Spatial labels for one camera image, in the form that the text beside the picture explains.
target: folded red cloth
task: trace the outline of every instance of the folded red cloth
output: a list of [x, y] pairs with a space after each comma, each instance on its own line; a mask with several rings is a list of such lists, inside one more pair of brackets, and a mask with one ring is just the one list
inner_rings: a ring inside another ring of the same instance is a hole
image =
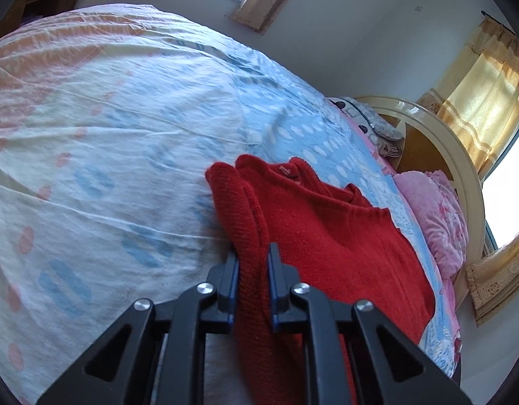
[[271, 333], [267, 250], [331, 299], [371, 300], [414, 343], [434, 315], [435, 299], [411, 244], [388, 209], [355, 185], [320, 181], [302, 159], [268, 165], [241, 155], [235, 167], [205, 174], [216, 213], [240, 260], [235, 337], [242, 373], [257, 405], [304, 403], [300, 339]]

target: patterned bed sheet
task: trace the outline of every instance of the patterned bed sheet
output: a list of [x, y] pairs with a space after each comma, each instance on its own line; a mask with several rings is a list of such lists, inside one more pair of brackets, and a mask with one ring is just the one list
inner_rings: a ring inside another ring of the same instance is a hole
[[[0, 375], [22, 403], [133, 300], [174, 298], [223, 260], [204, 172], [242, 153], [302, 157], [391, 210], [436, 297], [420, 348], [452, 375], [435, 262], [339, 110], [224, 35], [152, 6], [107, 5], [0, 40]], [[230, 337], [207, 340], [205, 403], [251, 403]]]

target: curved headboard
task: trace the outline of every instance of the curved headboard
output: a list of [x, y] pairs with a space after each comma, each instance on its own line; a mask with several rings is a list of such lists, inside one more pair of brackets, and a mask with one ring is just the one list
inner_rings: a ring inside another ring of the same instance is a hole
[[[442, 170], [446, 174], [458, 194], [467, 223], [466, 264], [479, 261], [485, 230], [482, 187], [471, 158], [454, 132], [433, 113], [406, 100], [382, 96], [357, 100], [369, 104], [406, 136], [402, 157], [394, 165], [398, 172]], [[454, 288], [457, 308], [469, 292], [465, 272], [457, 274]]]

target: metal screw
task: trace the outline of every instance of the metal screw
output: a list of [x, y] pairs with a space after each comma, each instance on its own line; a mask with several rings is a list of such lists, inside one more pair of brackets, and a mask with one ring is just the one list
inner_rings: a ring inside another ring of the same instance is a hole
[[214, 286], [209, 282], [203, 282], [196, 286], [196, 289], [200, 294], [210, 294], [214, 291]]
[[308, 283], [297, 283], [293, 285], [293, 292], [296, 294], [308, 294], [310, 292], [310, 285]]
[[137, 311], [146, 311], [151, 307], [151, 302], [147, 299], [139, 299], [134, 302], [134, 309]]
[[370, 300], [358, 300], [358, 302], [355, 303], [355, 307], [361, 312], [369, 312], [374, 308], [374, 303]]

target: mattress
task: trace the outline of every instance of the mattress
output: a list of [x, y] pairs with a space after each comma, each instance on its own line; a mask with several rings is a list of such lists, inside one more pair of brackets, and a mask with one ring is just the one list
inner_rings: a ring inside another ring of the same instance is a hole
[[[258, 51], [152, 6], [107, 5], [0, 40], [0, 375], [34, 403], [134, 300], [176, 298], [229, 241], [204, 172], [308, 161], [388, 207], [436, 299], [420, 348], [449, 376], [441, 279], [390, 176], [325, 97]], [[205, 403], [251, 403], [207, 340]]]

